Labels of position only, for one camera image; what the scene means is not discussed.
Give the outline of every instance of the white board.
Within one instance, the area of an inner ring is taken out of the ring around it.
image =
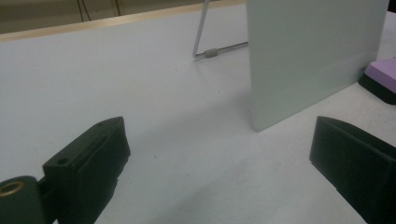
[[[253,124],[266,129],[358,80],[388,0],[247,0]]]

